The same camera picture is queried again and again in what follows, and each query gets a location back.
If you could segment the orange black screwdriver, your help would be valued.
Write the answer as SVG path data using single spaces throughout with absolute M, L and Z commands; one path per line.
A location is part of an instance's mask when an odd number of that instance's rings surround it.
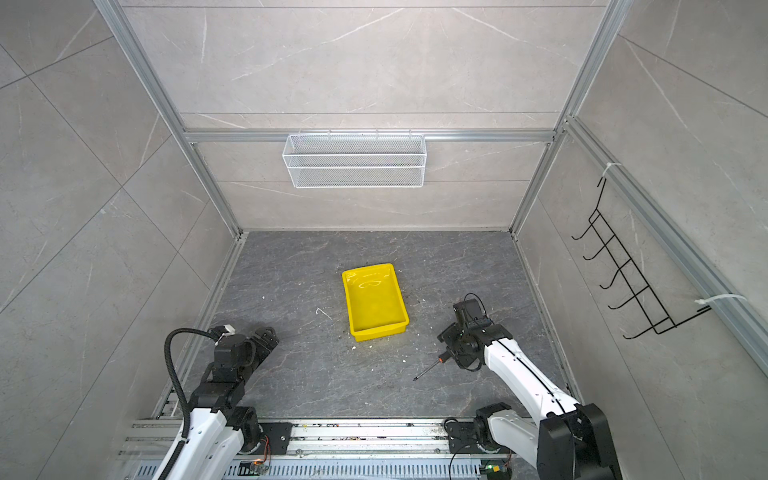
M 424 375 L 426 375 L 428 372 L 430 372 L 432 369 L 437 367 L 438 365 L 444 364 L 446 361 L 450 360 L 452 357 L 451 353 L 449 351 L 445 351 L 438 355 L 437 359 L 427 366 L 423 371 L 419 372 L 417 375 L 413 377 L 413 381 L 418 381 L 421 379 Z

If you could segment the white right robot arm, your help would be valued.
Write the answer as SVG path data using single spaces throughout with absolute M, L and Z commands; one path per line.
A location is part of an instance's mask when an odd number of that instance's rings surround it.
M 581 404 L 552 382 L 522 351 L 512 334 L 494 322 L 474 294 L 454 304 L 456 320 L 438 340 L 466 371 L 488 368 L 521 402 L 518 415 L 499 402 L 477 410 L 472 422 L 448 418 L 443 428 L 453 454 L 478 449 L 501 450 L 535 467 L 542 479 L 619 479 L 618 455 L 606 415 L 594 404 Z

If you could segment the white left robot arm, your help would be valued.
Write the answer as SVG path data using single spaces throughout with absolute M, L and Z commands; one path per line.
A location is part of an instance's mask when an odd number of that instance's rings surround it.
M 182 333 L 214 342 L 213 360 L 190 396 L 184 393 L 172 356 L 172 341 Z M 221 479 L 236 456 L 258 450 L 263 457 L 253 464 L 262 470 L 271 466 L 269 436 L 259 424 L 256 410 L 240 401 L 249 379 L 278 344 L 271 327 L 261 327 L 250 336 L 229 324 L 208 330 L 182 327 L 166 336 L 164 361 L 177 394 L 182 425 L 154 474 L 156 479 Z

